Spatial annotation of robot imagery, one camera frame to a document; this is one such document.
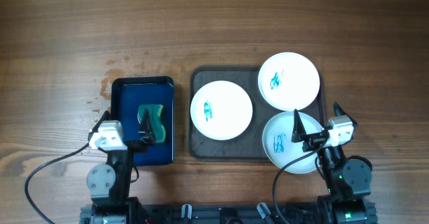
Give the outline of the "green yellow sponge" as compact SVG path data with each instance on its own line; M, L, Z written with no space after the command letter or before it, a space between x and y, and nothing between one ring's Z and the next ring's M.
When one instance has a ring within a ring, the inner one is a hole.
M149 110L149 117L151 126L154 132L154 135L156 137L156 143L155 144L161 144L164 143L166 140L166 129L164 127L164 124L162 123L162 111L164 109L163 105L154 105L154 104L148 104L148 105L140 105L138 107L137 112L137 118L138 122L140 124L141 119L143 117L143 112L148 109Z

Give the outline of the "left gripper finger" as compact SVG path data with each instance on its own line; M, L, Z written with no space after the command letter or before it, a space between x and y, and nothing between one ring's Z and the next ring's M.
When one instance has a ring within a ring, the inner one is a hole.
M101 116L101 118L97 121L97 123L96 123L96 125L91 129L91 133L95 133L95 132L97 132L98 131L98 128L99 128L99 126L101 125L101 123L103 122L103 121L109 121L111 119L111 114L110 114L110 112L109 111L105 111L103 114L102 114L102 116Z
M141 136L141 140L154 140L154 132L151 126L148 109L143 112L143 117L139 127L139 134Z

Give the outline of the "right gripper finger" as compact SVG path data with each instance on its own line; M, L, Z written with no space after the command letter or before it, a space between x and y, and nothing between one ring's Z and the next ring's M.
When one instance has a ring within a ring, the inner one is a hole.
M304 141L304 137L307 135L306 130L304 128L304 124L302 123L300 114L297 109L294 110L294 126L292 129L292 137L291 141L302 142Z
M335 114L335 116L336 117L339 117L339 116L347 116L350 120L351 120L351 122L352 122L352 124L353 124L353 126L357 126L357 122L350 116L350 115L348 115L341 107L340 107L340 105L337 103L337 102L334 102L333 103L333 110L334 110L334 114Z

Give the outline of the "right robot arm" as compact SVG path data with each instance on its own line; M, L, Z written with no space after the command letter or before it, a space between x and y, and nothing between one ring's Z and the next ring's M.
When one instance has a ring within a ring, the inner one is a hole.
M335 116L318 133L307 133L300 114L294 111L292 142L302 143L307 155L317 155L316 168L322 174L328 195L318 197L323 223L377 223L375 205L365 201L371 194L372 163L362 156L345 156L343 145L353 140L357 122L339 106Z

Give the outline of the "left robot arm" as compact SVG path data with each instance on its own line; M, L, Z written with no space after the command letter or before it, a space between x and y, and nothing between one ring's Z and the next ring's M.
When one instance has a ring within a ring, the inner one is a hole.
M144 223L152 219L137 197L129 196L134 153L156 142L149 112L140 121L138 140L124 141L121 122L105 111L88 134L89 146L107 153L107 161L92 168L86 178L92 206L82 209L80 223Z

